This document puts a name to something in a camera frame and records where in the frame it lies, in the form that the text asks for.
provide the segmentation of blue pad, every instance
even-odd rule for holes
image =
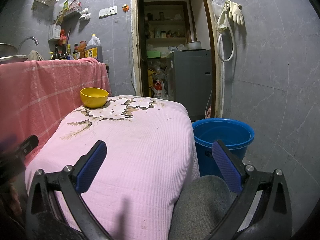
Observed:
[[[243,189],[242,177],[218,142],[212,143],[212,156],[217,163],[229,190],[240,194]]]
[[[86,161],[83,168],[76,177],[76,191],[78,193],[87,192],[104,159],[107,156],[106,143],[100,141],[95,151]]]

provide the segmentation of blue bucket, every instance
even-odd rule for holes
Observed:
[[[192,124],[199,162],[200,176],[215,175],[223,178],[212,157],[212,143],[222,140],[231,153],[243,159],[248,145],[254,139],[254,130],[244,122],[233,119],[209,118]]]

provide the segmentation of metal pot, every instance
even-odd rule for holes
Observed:
[[[187,43],[188,50],[201,49],[201,41],[192,41]]]
[[[0,57],[14,56],[18,54],[15,46],[6,43],[0,43]]]

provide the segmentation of gray washing machine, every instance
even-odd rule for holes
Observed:
[[[205,117],[212,89],[210,50],[175,51],[167,56],[169,99],[181,103],[191,121]]]

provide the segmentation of plastic oil jug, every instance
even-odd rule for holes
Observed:
[[[101,42],[95,34],[92,34],[91,40],[85,48],[85,57],[93,57],[99,62],[103,62]]]

